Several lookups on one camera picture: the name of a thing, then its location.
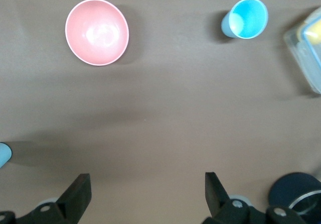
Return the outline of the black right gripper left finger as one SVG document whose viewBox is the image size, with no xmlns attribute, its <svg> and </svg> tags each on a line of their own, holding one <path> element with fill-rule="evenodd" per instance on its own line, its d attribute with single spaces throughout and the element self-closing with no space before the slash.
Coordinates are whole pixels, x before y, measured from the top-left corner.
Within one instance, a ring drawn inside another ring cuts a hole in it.
<svg viewBox="0 0 321 224">
<path fill-rule="evenodd" d="M 12 211 L 2 211 L 1 223 L 78 223 L 90 201 L 90 174 L 80 174 L 55 202 L 44 202 L 19 218 Z"/>
</svg>

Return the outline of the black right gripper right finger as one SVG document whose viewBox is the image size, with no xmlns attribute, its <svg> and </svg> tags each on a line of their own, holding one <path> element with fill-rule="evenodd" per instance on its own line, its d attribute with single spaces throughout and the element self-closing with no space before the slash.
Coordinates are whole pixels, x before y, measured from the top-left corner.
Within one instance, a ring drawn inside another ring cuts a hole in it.
<svg viewBox="0 0 321 224">
<path fill-rule="evenodd" d="M 260 212 L 239 198 L 230 198 L 214 172 L 205 173 L 205 198 L 211 216 L 203 223 L 305 223 L 287 207 L 270 206 L 266 212 Z"/>
</svg>

